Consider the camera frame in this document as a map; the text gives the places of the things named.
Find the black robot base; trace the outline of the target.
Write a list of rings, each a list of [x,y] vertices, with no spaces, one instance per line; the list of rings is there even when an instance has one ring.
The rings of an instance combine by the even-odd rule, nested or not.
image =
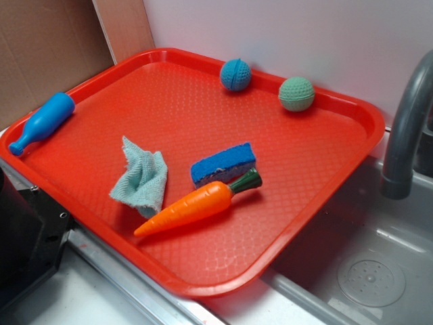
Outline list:
[[[18,190],[1,171],[1,311],[58,271],[71,225],[70,212],[48,193]]]

